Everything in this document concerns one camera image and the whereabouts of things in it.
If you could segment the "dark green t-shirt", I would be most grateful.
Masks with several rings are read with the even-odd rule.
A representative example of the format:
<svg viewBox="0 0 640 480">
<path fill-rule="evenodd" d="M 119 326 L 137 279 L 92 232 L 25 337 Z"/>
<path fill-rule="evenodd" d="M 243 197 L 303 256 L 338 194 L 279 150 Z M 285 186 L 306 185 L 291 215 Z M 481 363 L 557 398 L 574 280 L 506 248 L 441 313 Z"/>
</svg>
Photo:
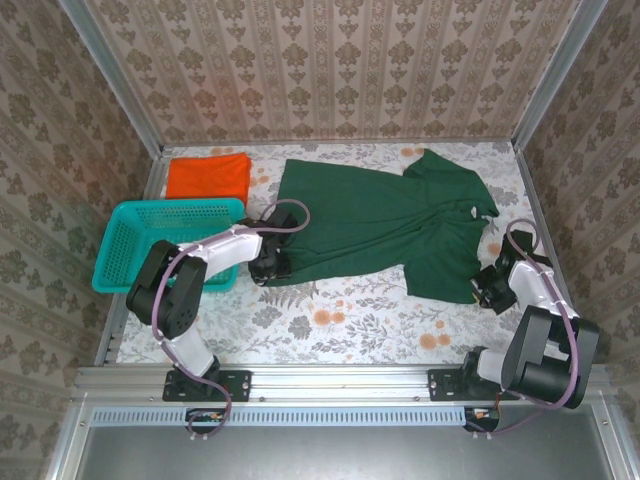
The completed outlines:
<svg viewBox="0 0 640 480">
<path fill-rule="evenodd" d="M 311 216 L 284 249 L 290 285 L 402 266 L 409 295 L 473 303 L 479 243 L 499 214 L 476 172 L 433 151 L 402 174 L 289 159 L 278 196 L 298 221 L 290 199 Z"/>
</svg>

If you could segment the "floral patterned table cover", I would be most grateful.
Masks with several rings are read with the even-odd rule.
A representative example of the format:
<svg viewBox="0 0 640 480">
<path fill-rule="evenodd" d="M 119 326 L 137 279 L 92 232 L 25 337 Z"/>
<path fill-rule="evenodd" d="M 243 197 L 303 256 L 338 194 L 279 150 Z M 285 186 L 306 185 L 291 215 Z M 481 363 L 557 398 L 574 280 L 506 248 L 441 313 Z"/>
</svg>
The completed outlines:
<svg viewBox="0 0 640 480">
<path fill-rule="evenodd" d="M 286 159 L 357 166 L 401 174 L 431 150 L 475 171 L 499 217 L 485 228 L 478 258 L 492 264 L 506 225 L 533 220 L 532 185 L 522 176 L 511 142 L 311 143 L 172 147 L 163 170 L 153 171 L 150 198 L 164 198 L 170 160 L 246 153 L 251 159 L 247 213 L 257 218 L 276 200 Z M 168 363 L 151 333 L 118 307 L 109 361 Z M 409 296 L 401 266 L 375 274 L 289 287 L 258 287 L 243 264 L 231 290 L 203 294 L 195 326 L 223 364 L 442 364 L 459 363 L 474 346 L 506 350 L 522 318 L 517 304 L 496 315 L 474 305 Z"/>
</svg>

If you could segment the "folded orange t-shirt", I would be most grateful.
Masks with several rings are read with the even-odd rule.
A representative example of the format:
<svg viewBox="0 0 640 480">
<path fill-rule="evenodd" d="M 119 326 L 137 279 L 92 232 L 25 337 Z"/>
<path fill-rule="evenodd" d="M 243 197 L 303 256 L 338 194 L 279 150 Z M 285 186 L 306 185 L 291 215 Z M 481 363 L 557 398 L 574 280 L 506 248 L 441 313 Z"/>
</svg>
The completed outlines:
<svg viewBox="0 0 640 480">
<path fill-rule="evenodd" d="M 166 199 L 233 198 L 248 203 L 251 160 L 246 153 L 174 158 Z"/>
</svg>

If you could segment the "teal plastic basket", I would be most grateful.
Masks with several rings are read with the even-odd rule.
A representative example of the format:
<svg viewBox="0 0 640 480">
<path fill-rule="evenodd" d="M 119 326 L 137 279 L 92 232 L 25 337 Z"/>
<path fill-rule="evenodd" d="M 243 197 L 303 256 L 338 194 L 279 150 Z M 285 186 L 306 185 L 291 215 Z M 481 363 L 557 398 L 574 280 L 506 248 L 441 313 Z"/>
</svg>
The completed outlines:
<svg viewBox="0 0 640 480">
<path fill-rule="evenodd" d="M 244 204 L 234 198 L 123 202 L 106 227 L 92 286 L 99 293 L 126 294 L 157 241 L 191 243 L 227 230 L 244 216 Z"/>
</svg>

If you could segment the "grey metal panel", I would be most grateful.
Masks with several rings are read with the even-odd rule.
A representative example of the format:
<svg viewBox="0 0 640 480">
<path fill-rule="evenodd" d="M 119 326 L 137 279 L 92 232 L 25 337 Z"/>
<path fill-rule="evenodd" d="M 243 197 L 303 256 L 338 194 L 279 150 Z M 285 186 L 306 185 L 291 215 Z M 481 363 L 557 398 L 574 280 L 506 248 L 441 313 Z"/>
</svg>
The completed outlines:
<svg viewBox="0 0 640 480">
<path fill-rule="evenodd" d="M 502 437 L 460 428 L 98 428 L 78 480 L 613 480 L 591 423 L 541 420 Z"/>
</svg>

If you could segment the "aluminium side rail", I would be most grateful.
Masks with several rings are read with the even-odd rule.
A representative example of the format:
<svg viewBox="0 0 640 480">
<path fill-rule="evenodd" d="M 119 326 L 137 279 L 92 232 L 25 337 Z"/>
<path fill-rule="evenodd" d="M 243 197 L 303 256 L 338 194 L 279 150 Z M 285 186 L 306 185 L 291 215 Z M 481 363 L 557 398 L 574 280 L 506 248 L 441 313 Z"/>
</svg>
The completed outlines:
<svg viewBox="0 0 640 480">
<path fill-rule="evenodd" d="M 143 200 L 156 200 L 162 196 L 168 165 L 173 155 L 172 147 L 163 147 L 160 156 L 152 162 L 149 177 L 142 195 Z M 94 366 L 96 367 L 102 367 L 116 362 L 117 352 L 128 318 L 128 310 L 125 302 L 125 294 L 115 294 L 112 298 L 104 325 L 104 331 L 94 360 Z"/>
<path fill-rule="evenodd" d="M 559 287 L 559 290 L 562 293 L 567 304 L 570 307 L 572 307 L 573 302 L 571 300 L 571 296 L 567 288 L 567 284 L 561 269 L 559 258 L 556 253 L 546 219 L 544 217 L 544 212 L 539 200 L 539 196 L 535 189 L 533 178 L 528 169 L 525 155 L 523 151 L 517 147 L 514 148 L 514 152 L 516 156 L 517 165 L 520 170 L 520 175 L 522 177 L 526 194 L 531 206 L 533 217 L 536 223 L 536 228 L 538 231 L 538 237 L 540 239 L 540 243 L 542 244 L 542 247 L 544 249 L 546 256 L 549 258 L 549 260 L 552 263 L 556 284 Z"/>
</svg>

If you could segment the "long aluminium base rail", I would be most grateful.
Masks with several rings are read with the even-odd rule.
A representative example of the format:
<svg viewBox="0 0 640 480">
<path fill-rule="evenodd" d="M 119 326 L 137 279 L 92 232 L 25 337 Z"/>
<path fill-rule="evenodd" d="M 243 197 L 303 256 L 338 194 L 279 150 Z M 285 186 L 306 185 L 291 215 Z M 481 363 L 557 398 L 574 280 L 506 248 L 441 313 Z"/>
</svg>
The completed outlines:
<svg viewBox="0 0 640 480">
<path fill-rule="evenodd" d="M 248 404 L 260 406 L 411 406 L 430 402 L 432 370 L 447 365 L 228 365 L 252 373 Z M 73 403 L 158 404 L 167 364 L 114 364 L 78 371 Z"/>
</svg>

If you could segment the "aluminium lower frame bar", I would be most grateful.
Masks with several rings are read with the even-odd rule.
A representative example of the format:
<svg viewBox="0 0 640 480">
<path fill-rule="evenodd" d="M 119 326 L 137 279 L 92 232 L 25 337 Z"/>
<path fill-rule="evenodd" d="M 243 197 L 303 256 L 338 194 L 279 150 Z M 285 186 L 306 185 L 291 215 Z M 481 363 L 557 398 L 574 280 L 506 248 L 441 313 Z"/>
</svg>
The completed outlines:
<svg viewBox="0 0 640 480">
<path fill-rule="evenodd" d="M 613 479 L 640 480 L 640 459 L 620 407 L 603 402 L 591 407 Z"/>
<path fill-rule="evenodd" d="M 91 429 L 93 408 L 72 403 L 61 424 L 45 480 L 76 480 Z"/>
</svg>

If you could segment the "aluminium corner post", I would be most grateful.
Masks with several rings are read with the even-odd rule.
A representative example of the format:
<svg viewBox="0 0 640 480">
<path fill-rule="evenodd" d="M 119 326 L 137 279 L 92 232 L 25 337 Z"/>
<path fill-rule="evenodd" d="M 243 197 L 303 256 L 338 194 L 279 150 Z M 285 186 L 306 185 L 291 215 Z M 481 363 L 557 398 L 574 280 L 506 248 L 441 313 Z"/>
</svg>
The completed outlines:
<svg viewBox="0 0 640 480">
<path fill-rule="evenodd" d="M 59 0 L 59 2 L 151 159 L 157 161 L 162 156 L 164 141 L 145 111 L 141 97 L 136 93 L 124 68 L 118 62 L 114 50 L 85 0 Z"/>
<path fill-rule="evenodd" d="M 516 152 L 533 136 L 569 74 L 608 0 L 580 0 L 511 137 Z"/>
</svg>

